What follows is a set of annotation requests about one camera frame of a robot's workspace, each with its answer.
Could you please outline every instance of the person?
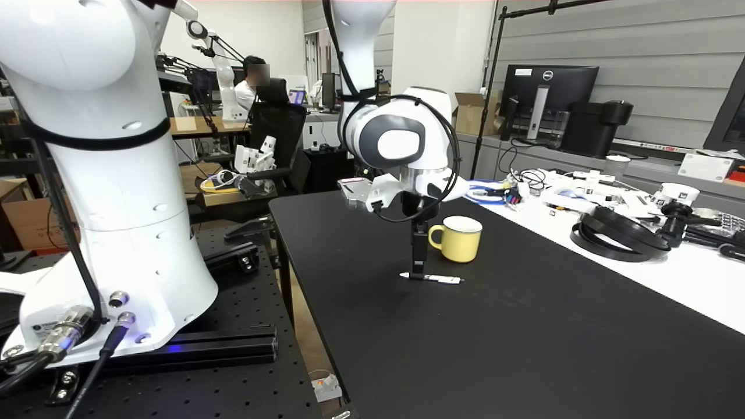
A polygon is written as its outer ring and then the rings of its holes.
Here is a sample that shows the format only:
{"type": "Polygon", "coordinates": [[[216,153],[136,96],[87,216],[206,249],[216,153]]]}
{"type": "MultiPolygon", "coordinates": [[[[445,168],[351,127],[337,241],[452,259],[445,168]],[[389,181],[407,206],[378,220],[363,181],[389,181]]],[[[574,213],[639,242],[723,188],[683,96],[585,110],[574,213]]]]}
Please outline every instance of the person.
{"type": "Polygon", "coordinates": [[[242,61],[242,69],[248,76],[233,92],[235,92],[239,106],[242,106],[251,115],[251,107],[256,103],[256,83],[258,80],[269,76],[271,69],[265,61],[258,57],[248,57],[242,61]]]}

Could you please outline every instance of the mug handle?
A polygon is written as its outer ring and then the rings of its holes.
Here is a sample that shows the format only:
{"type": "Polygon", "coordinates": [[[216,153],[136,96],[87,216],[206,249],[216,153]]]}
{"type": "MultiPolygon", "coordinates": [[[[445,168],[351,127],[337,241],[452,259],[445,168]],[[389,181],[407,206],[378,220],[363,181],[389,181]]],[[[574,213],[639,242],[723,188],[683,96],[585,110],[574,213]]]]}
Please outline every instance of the mug handle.
{"type": "Polygon", "coordinates": [[[439,231],[445,234],[445,225],[431,225],[427,237],[431,248],[442,249],[442,242],[435,242],[434,237],[439,231]]]}

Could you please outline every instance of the black table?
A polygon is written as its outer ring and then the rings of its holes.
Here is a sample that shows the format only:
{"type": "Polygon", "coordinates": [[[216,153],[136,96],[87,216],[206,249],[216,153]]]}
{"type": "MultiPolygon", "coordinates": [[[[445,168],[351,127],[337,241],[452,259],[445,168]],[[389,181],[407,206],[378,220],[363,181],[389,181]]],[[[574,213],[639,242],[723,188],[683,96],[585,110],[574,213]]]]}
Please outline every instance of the black table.
{"type": "MultiPolygon", "coordinates": [[[[235,225],[197,229],[204,255],[216,255],[225,248],[225,234],[230,229],[235,225]]],[[[221,284],[221,293],[201,323],[221,334],[250,334],[271,327],[277,331],[277,360],[105,373],[87,395],[80,416],[321,416],[265,252],[261,252],[258,272],[250,279],[230,260],[216,264],[212,274],[221,284]]],[[[46,373],[29,390],[0,401],[0,416],[64,416],[69,408],[44,406],[51,381],[55,377],[46,373]]]]}
{"type": "Polygon", "coordinates": [[[741,334],[470,202],[441,215],[485,224],[478,260],[428,260],[461,287],[398,279],[410,225],[340,193],[271,210],[361,416],[745,416],[741,334]]]}

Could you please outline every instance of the computer monitor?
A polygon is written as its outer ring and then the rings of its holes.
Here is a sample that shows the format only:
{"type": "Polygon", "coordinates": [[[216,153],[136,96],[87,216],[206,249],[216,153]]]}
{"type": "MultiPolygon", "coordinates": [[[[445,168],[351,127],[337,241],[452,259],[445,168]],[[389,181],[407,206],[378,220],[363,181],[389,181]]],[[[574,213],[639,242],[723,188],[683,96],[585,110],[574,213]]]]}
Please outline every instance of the computer monitor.
{"type": "Polygon", "coordinates": [[[599,67],[585,66],[510,66],[502,117],[503,139],[548,139],[560,147],[575,103],[590,103],[599,67]]]}
{"type": "Polygon", "coordinates": [[[745,153],[745,61],[736,72],[703,150],[745,153]]]}

